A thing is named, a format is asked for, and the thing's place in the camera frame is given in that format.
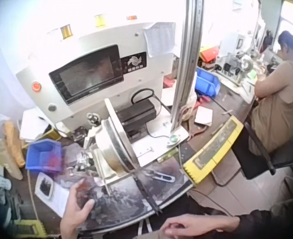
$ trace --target pliers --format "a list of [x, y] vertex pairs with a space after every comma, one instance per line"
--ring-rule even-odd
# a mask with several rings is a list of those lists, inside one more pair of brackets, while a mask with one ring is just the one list
[[194, 136], [203, 133], [206, 129], [207, 126], [197, 126], [195, 125], [195, 116], [192, 114], [191, 117], [189, 118], [188, 122], [188, 131], [189, 131], [189, 137], [187, 139], [187, 142], [190, 141]]

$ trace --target logo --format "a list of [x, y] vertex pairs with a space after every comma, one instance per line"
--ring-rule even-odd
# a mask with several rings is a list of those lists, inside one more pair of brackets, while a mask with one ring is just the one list
[[132, 56], [130, 60], [127, 62], [127, 65], [129, 66], [132, 64], [133, 66], [138, 66], [142, 62], [142, 57], [140, 56], [137, 58], [136, 56]]

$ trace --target person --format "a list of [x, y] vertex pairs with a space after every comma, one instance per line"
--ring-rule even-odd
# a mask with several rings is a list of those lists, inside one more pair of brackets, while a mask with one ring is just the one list
[[[283, 31], [278, 43], [284, 62], [268, 77], [258, 75], [255, 95], [260, 103], [251, 113], [251, 127], [270, 153], [293, 137], [293, 35]], [[260, 152], [249, 138], [249, 150]]]
[[[87, 219], [93, 209], [93, 200], [88, 200], [82, 209], [77, 204], [77, 192], [83, 186], [84, 181], [81, 180], [70, 189], [65, 213], [60, 223], [62, 239], [77, 238], [76, 228]], [[156, 224], [153, 223], [152, 218], [164, 218], [164, 220], [161, 222], [159, 230], [154, 228], [158, 230], [157, 233], [152, 233], [149, 237], [143, 235], [141, 238], [182, 239], [202, 235], [213, 239], [293, 238], [293, 204], [287, 207], [288, 213], [284, 216], [274, 216], [270, 211], [259, 210], [254, 210], [248, 215], [226, 216], [223, 212], [216, 215], [218, 210], [202, 207], [186, 195], [182, 198], [168, 206], [172, 210], [165, 212], [167, 207], [158, 216], [151, 216], [150, 222], [152, 225]], [[137, 227], [132, 225], [106, 235], [107, 237], [103, 236], [103, 238], [131, 239], [136, 234], [132, 236], [129, 233], [129, 231], [132, 231], [130, 228], [137, 232]]]
[[264, 41], [262, 42], [260, 53], [263, 53], [268, 48], [268, 46], [271, 46], [273, 40], [274, 38], [272, 37], [272, 32], [267, 30]]
[[93, 209], [95, 201], [88, 200], [81, 209], [77, 204], [77, 193], [85, 189], [85, 180], [75, 183], [69, 192], [66, 209], [60, 222], [60, 232], [62, 239], [76, 239], [78, 236], [77, 227], [82, 224]]

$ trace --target control panel screen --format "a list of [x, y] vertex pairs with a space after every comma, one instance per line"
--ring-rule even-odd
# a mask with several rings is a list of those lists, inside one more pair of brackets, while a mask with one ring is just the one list
[[118, 46], [84, 55], [50, 72], [49, 76], [66, 104], [70, 105], [124, 80]]
[[60, 73], [69, 93], [74, 96], [114, 77], [110, 57], [95, 59], [93, 56]]

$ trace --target metal pole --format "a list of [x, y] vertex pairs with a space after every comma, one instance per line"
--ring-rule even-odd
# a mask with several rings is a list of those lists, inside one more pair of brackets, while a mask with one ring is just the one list
[[186, 0], [186, 15], [183, 24], [181, 57], [179, 60], [176, 91], [171, 112], [172, 129], [181, 125], [181, 109], [190, 95], [199, 57], [204, 0]]

